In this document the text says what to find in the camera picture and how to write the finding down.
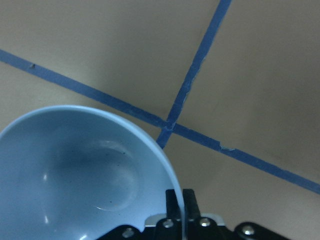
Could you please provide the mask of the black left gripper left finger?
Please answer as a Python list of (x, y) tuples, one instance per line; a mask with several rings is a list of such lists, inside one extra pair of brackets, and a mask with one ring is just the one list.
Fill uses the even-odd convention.
[(178, 205), (176, 193), (173, 189), (167, 189), (165, 191), (165, 200), (167, 218), (174, 221), (180, 221), (181, 211)]

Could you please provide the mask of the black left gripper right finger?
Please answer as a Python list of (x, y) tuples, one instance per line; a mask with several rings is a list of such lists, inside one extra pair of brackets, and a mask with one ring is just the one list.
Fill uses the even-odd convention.
[(196, 195), (193, 189), (183, 189), (185, 215), (188, 222), (194, 222), (201, 217)]

